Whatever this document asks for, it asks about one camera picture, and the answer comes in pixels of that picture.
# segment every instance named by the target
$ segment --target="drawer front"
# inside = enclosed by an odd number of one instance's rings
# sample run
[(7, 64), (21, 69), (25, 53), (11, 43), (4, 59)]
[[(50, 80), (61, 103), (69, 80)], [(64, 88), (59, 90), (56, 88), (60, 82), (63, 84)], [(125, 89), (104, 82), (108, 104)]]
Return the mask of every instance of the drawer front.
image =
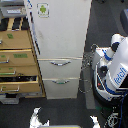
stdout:
[(36, 76), (38, 75), (36, 65), (0, 67), (0, 77)]
[(0, 49), (31, 48), (27, 31), (0, 32)]
[(39, 91), (40, 87), (38, 81), (0, 83), (0, 93), (27, 93)]
[(32, 50), (1, 50), (0, 66), (35, 65)]
[(77, 98), (79, 79), (43, 80), (47, 99)]
[(42, 78), (80, 77), (82, 59), (38, 61)]

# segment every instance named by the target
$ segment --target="refrigerator door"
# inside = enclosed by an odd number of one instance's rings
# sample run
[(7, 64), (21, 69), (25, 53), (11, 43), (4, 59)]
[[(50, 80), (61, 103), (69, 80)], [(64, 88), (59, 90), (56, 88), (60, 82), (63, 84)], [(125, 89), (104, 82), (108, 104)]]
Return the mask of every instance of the refrigerator door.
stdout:
[(37, 37), (39, 59), (83, 55), (91, 0), (25, 0)]

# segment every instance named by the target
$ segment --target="black floor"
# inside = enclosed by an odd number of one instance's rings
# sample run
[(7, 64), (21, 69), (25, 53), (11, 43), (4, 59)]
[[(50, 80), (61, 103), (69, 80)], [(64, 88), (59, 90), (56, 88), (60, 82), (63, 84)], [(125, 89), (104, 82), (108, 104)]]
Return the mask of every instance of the black floor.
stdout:
[[(126, 36), (120, 23), (120, 12), (128, 8), (128, 0), (121, 3), (120, 0), (106, 0), (104, 4), (100, 0), (92, 0), (89, 28), (86, 38), (85, 52), (91, 51), (92, 44), (98, 46), (110, 46), (111, 36), (120, 33)], [(88, 72), (82, 72), (82, 79), (86, 79)], [(45, 98), (20, 99), (18, 105), (0, 104), (0, 128), (28, 128), (34, 108), (41, 107), (39, 113), (41, 122), (50, 120), (50, 125), (79, 125), (83, 128), (92, 128), (91, 115), (98, 117), (101, 128), (105, 119), (100, 110), (89, 109), (87, 99), (91, 95), (85, 95), (79, 91), (77, 99), (46, 100)]]

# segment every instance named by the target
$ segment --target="open drawer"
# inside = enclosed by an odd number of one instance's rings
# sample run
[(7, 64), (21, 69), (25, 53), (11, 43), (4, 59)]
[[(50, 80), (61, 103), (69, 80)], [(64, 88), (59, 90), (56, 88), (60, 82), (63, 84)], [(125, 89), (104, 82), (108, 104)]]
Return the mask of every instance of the open drawer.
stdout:
[(38, 75), (36, 65), (29, 66), (0, 66), (0, 77), (35, 76)]
[(28, 31), (3, 31), (0, 32), (0, 49), (25, 49), (31, 48)]
[(28, 92), (39, 92), (39, 82), (38, 77), (35, 78), (29, 77), (27, 80), (16, 80), (16, 82), (0, 82), (0, 93), (28, 93)]
[(31, 49), (0, 50), (0, 66), (35, 65)]

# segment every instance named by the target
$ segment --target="white refrigerator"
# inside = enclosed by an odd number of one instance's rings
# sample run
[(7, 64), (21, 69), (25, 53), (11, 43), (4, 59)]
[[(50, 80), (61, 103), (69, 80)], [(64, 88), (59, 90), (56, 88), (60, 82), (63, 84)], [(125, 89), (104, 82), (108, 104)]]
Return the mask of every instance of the white refrigerator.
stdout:
[(47, 99), (77, 98), (91, 0), (24, 0)]

